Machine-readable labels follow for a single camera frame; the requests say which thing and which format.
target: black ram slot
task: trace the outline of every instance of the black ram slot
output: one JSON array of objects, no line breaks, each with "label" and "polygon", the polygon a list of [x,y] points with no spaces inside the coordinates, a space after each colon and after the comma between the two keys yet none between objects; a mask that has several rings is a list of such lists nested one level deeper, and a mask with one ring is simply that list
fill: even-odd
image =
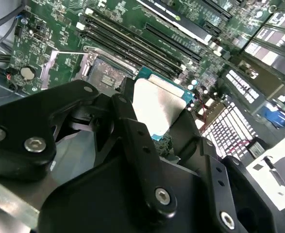
[{"label": "black ram slot", "polygon": [[113,30],[108,30],[107,27],[104,28],[96,22],[92,22],[88,24],[88,26],[91,26],[91,31],[97,32],[97,34],[105,36],[108,41],[110,41],[111,39],[118,41],[119,45],[123,46],[124,49],[130,50],[131,53],[134,53],[139,57],[144,57],[145,60],[151,62],[152,64],[158,64],[157,66],[159,68],[165,68],[171,74],[174,74],[174,76],[182,72],[180,68],[176,69],[175,66],[172,67],[170,63],[165,62],[165,60],[158,59],[154,55],[150,54],[149,51],[141,49],[141,46],[137,46],[137,44],[132,43],[132,41],[128,40],[126,37],[123,38],[119,34],[115,33]]},{"label": "black ram slot", "polygon": [[115,21],[112,21],[109,17],[105,16],[104,14],[102,14],[99,11],[94,10],[95,14],[98,15],[100,18],[106,20],[107,24],[112,25],[115,29],[117,29],[118,31],[123,31],[127,34],[127,36],[132,37],[132,39],[134,40],[139,40],[141,42],[144,43],[144,46],[146,46],[148,49],[152,50],[153,52],[165,57],[166,59],[168,59],[169,61],[171,61],[172,63],[175,63],[177,66],[180,66],[182,64],[182,62],[178,59],[176,59],[174,56],[172,56],[169,53],[166,53],[165,51],[162,51],[160,48],[158,48],[156,45],[150,43],[148,40],[144,39],[143,37],[135,34],[134,32],[132,32],[131,30],[127,29],[126,27],[124,27],[121,24],[116,23]]},{"label": "black ram slot", "polygon": [[148,32],[156,35],[157,37],[161,38],[162,40],[164,40],[165,42],[169,43],[170,45],[174,46],[175,48],[177,48],[178,50],[180,50],[181,52],[183,52],[184,54],[189,56],[194,61],[200,62],[201,57],[198,54],[196,54],[195,52],[189,50],[189,48],[187,48],[183,44],[181,44],[181,43],[179,43],[179,42],[177,42],[177,41],[167,37],[164,33],[162,33],[157,28],[153,27],[152,25],[146,23],[146,30]]},{"label": "black ram slot", "polygon": [[216,26],[212,25],[210,22],[205,21],[203,28],[208,31],[214,37],[218,37],[221,34],[221,29],[217,28]]},{"label": "black ram slot", "polygon": [[215,2],[212,0],[201,0],[202,3],[204,3],[204,7],[210,9],[214,13],[217,14],[220,18],[228,21],[232,18],[232,15],[228,13],[226,10],[222,9],[220,6],[218,6]]},{"label": "black ram slot", "polygon": [[171,62],[170,60],[165,59],[165,57],[159,56],[154,51],[150,51],[149,48],[144,48],[143,46],[139,45],[136,41],[132,40],[131,38],[126,37],[119,31],[113,30],[109,27],[107,27],[105,24],[101,23],[100,21],[96,20],[93,17],[87,18],[86,26],[89,26],[90,24],[95,24],[97,27],[101,27],[105,30],[107,30],[109,33],[113,34],[114,36],[118,37],[121,41],[126,41],[127,43],[131,44],[132,46],[136,47],[137,49],[144,51],[148,56],[154,57],[157,61],[161,61],[162,63],[166,64],[166,66],[169,66],[172,70],[174,70],[177,73],[181,73],[182,69],[180,68],[180,63],[177,64],[174,62]]},{"label": "black ram slot", "polygon": [[139,49],[137,49],[135,47],[133,47],[131,44],[126,43],[125,41],[121,41],[119,38],[112,37],[111,35],[109,35],[109,32],[107,32],[105,29],[103,29],[103,28],[99,28],[99,29],[91,28],[91,31],[102,36],[107,41],[111,41],[111,38],[113,38],[114,39],[114,40],[112,40],[113,43],[118,45],[122,50],[130,52],[131,54],[139,57],[141,60],[143,60],[145,62],[154,64],[154,66],[157,67],[158,69],[167,70],[172,75],[177,76],[177,73],[175,72],[175,70],[170,69],[170,67],[167,67],[161,61],[159,61],[153,57],[149,57],[148,54],[144,53],[143,51],[140,51]]},{"label": "black ram slot", "polygon": [[99,45],[102,45],[103,47],[109,49],[113,53],[120,56],[122,59],[128,60],[129,62],[135,64],[136,66],[139,66],[139,67],[146,66],[146,67],[149,67],[152,70],[154,70],[160,74],[163,74],[166,77],[172,76],[172,74],[167,73],[167,71],[162,70],[162,69],[158,69],[153,64],[146,62],[146,61],[142,61],[139,57],[134,56],[130,52],[123,50],[118,45],[114,44],[112,41],[106,41],[105,38],[102,38],[102,35],[98,35],[98,34],[95,34],[92,32],[88,32],[84,36],[91,39],[92,41],[97,42]]}]

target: capacitor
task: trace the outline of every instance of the capacitor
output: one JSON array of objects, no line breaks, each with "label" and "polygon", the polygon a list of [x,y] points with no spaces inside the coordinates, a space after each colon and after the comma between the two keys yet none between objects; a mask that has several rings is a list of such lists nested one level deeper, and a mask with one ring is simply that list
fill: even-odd
[{"label": "capacitor", "polygon": [[36,77],[36,71],[30,66],[26,66],[20,69],[20,74],[26,81],[33,80]]},{"label": "capacitor", "polygon": [[196,79],[193,79],[193,80],[191,81],[191,84],[195,86],[195,85],[197,84],[197,80],[196,80]]},{"label": "capacitor", "polygon": [[189,86],[187,86],[187,88],[191,91],[193,90],[194,86],[190,84]]},{"label": "capacitor", "polygon": [[204,94],[208,94],[208,90],[207,90],[207,88],[205,87],[205,86],[201,86],[201,89],[202,89],[202,92],[204,93]]}]

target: black metal bracket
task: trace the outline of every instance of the black metal bracket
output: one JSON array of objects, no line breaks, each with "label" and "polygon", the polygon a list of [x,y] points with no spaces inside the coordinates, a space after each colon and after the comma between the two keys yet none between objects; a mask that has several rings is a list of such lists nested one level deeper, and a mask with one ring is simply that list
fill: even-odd
[{"label": "black metal bracket", "polygon": [[229,173],[232,194],[240,222],[248,232],[285,233],[285,216],[236,158],[222,163]]},{"label": "black metal bracket", "polygon": [[135,81],[133,79],[125,78],[119,86],[120,93],[126,96],[131,101],[131,103],[134,100],[134,83]]},{"label": "black metal bracket", "polygon": [[190,112],[183,110],[170,128],[178,164],[201,176],[208,193],[210,214],[222,232],[242,232],[225,166],[212,142],[201,137]]},{"label": "black metal bracket", "polygon": [[[133,82],[123,82],[123,92],[130,93]],[[155,221],[172,218],[177,209],[175,195],[164,179],[159,156],[145,124],[137,121],[132,96],[99,95],[84,81],[74,81],[0,107],[0,129],[6,134],[0,141],[0,175],[21,180],[42,178],[56,154],[55,141],[79,130],[94,131],[100,141],[97,156],[103,162],[108,154],[122,150],[136,175],[149,215]],[[27,150],[28,138],[36,138],[36,148]],[[156,190],[164,190],[166,201],[160,201]]]},{"label": "black metal bracket", "polygon": [[[90,104],[98,94],[89,83],[74,81],[0,106],[0,175],[10,179],[43,178],[56,154],[54,138],[66,115]],[[26,142],[42,151],[27,150]]]}]

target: red wire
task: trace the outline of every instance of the red wire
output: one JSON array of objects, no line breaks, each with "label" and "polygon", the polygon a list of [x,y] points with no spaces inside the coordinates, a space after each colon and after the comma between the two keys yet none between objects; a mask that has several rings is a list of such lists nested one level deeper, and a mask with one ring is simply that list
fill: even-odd
[{"label": "red wire", "polygon": [[238,147],[243,146],[243,145],[245,145],[245,144],[247,144],[247,143],[249,143],[248,140],[245,140],[245,141],[243,141],[243,142],[240,142],[240,143],[237,144],[235,147],[233,147],[232,149],[230,149],[228,153],[232,153],[232,151],[236,150]]}]

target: pcie slot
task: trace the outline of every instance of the pcie slot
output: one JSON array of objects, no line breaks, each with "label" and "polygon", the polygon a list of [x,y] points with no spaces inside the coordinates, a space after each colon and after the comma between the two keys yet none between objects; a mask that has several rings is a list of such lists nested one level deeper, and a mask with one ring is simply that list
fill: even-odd
[{"label": "pcie slot", "polygon": [[152,1],[136,0],[136,1],[142,4],[144,7],[148,8],[149,10],[153,11],[159,17],[163,18],[167,22],[174,25],[181,32],[192,37],[193,39],[200,41],[205,45],[208,45],[208,42],[212,38],[212,36],[203,28],[196,25],[191,20],[181,15],[179,12],[173,10],[165,3],[161,2],[161,0],[152,0]]},{"label": "pcie slot", "polygon": [[158,70],[168,71],[173,76],[177,75],[175,70],[166,66],[165,64],[163,64],[158,59],[156,59],[152,56],[148,56],[148,54],[144,53],[143,51],[139,50],[136,47],[133,47],[131,44],[128,44],[125,41],[122,41],[118,37],[110,35],[109,32],[106,31],[105,29],[103,29],[103,28],[98,29],[98,28],[92,27],[92,28],[90,28],[90,30],[93,33],[100,35],[105,40],[113,42],[117,46],[117,48],[119,48],[120,50],[127,51],[127,52],[133,54],[134,56],[139,57],[146,64],[153,64],[153,66],[157,67]]},{"label": "pcie slot", "polygon": [[230,13],[222,9],[212,0],[201,0],[201,2],[204,4],[205,8],[208,8],[213,11],[218,17],[222,18],[223,20],[228,21],[232,18],[232,15]]},{"label": "pcie slot", "polygon": [[177,41],[167,37],[163,32],[161,32],[157,28],[155,28],[152,25],[146,23],[145,29],[148,32],[150,32],[150,33],[156,35],[157,37],[161,38],[162,40],[164,40],[166,43],[170,44],[171,46],[174,46],[175,48],[177,48],[178,50],[183,52],[185,55],[189,56],[191,59],[193,59],[197,63],[200,62],[201,57],[198,54],[196,54],[195,52],[191,51],[189,48],[187,48],[183,44],[181,44],[181,43],[179,43],[179,42],[177,42]]},{"label": "pcie slot", "polygon": [[91,39],[92,41],[95,41],[99,45],[107,48],[108,50],[118,55],[123,60],[129,61],[135,66],[138,66],[138,67],[146,66],[160,74],[163,74],[166,77],[172,76],[172,74],[168,73],[166,70],[158,68],[154,66],[154,64],[151,64],[148,61],[142,60],[140,57],[137,57],[134,54],[130,53],[129,51],[122,49],[120,46],[115,44],[113,41],[109,41],[109,40],[107,41],[105,38],[102,37],[102,35],[98,35],[94,32],[87,32],[87,33],[84,33],[84,36]]},{"label": "pcie slot", "polygon": [[101,28],[107,30],[109,33],[118,37],[120,41],[126,41],[127,43],[131,44],[133,47],[139,49],[140,51],[143,51],[149,57],[153,57],[153,58],[157,59],[157,61],[160,61],[160,62],[166,64],[166,66],[169,66],[172,70],[175,70],[177,73],[182,72],[182,69],[180,68],[181,61],[178,61],[178,63],[172,62],[169,59],[162,57],[158,53],[150,50],[149,48],[144,47],[142,44],[131,39],[127,35],[122,34],[120,31],[112,28],[110,25],[105,24],[104,22],[98,20],[95,17],[87,16],[87,18],[85,19],[85,25],[89,26],[91,23],[97,25],[97,27],[101,27]]},{"label": "pcie slot", "polygon": [[212,25],[210,22],[205,21],[203,28],[208,31],[214,37],[218,37],[221,34],[221,29],[217,28],[216,26]]}]

